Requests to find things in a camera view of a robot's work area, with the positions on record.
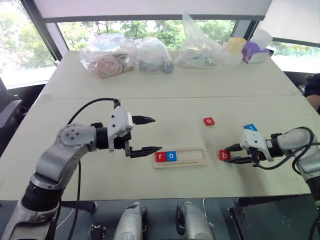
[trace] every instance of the red block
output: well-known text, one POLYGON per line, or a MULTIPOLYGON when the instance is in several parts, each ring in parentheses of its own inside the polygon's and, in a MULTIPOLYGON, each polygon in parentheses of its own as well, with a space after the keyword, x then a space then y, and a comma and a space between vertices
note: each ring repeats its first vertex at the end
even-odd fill
POLYGON ((204 124, 207 126, 211 126, 211 125, 215 124, 215 121, 212 117, 207 117, 207 118, 203 119, 203 121, 204 121, 204 124))
POLYGON ((167 155, 164 151, 156 152, 155 153, 155 161, 157 163, 166 162, 167 161, 167 155))
POLYGON ((219 159, 222 161, 229 160, 231 158, 231 154, 229 151, 220 150, 219 151, 219 159))

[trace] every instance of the pink fabric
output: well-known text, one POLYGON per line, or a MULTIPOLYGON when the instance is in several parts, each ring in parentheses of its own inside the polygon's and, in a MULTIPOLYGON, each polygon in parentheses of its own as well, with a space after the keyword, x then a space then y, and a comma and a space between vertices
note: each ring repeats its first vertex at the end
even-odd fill
POLYGON ((121 74, 123 72, 122 65, 112 55, 93 61, 88 66, 92 73, 98 78, 106 78, 121 74))

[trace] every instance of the window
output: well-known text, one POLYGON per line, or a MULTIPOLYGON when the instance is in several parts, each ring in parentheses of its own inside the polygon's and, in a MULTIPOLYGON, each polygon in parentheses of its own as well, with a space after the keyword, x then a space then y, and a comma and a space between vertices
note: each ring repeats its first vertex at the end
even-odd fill
POLYGON ((0 76, 7 88, 48 80, 54 59, 19 0, 0 1, 0 76))
MULTIPOLYGON (((228 41, 235 20, 197 20, 198 26, 212 40, 228 41)), ((123 33, 126 37, 139 39, 156 37, 168 50, 178 50, 185 40, 181 20, 136 21, 82 21, 58 23, 70 50, 85 48, 96 36, 104 33, 123 33)))
POLYGON ((272 41, 271 57, 282 71, 320 73, 320 47, 272 41))

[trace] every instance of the person's arm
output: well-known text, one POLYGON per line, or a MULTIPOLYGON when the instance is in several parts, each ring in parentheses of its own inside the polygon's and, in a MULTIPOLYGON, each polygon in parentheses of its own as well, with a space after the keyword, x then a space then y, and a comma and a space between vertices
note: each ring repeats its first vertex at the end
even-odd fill
POLYGON ((318 109, 320 108, 320 95, 310 95, 307 96, 306 99, 309 101, 309 103, 312 105, 312 107, 318 111, 318 109))

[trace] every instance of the blue tile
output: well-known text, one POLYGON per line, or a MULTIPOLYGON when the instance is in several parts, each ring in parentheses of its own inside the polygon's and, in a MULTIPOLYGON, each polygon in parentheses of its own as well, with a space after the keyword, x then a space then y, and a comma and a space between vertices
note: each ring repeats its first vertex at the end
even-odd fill
POLYGON ((244 128, 244 129, 249 129, 249 130, 252 130, 252 131, 258 131, 258 129, 256 128, 256 126, 253 125, 252 123, 251 123, 251 124, 248 124, 248 125, 245 125, 243 128, 244 128))
POLYGON ((167 151, 165 154, 168 162, 177 161, 177 153, 175 151, 167 151))

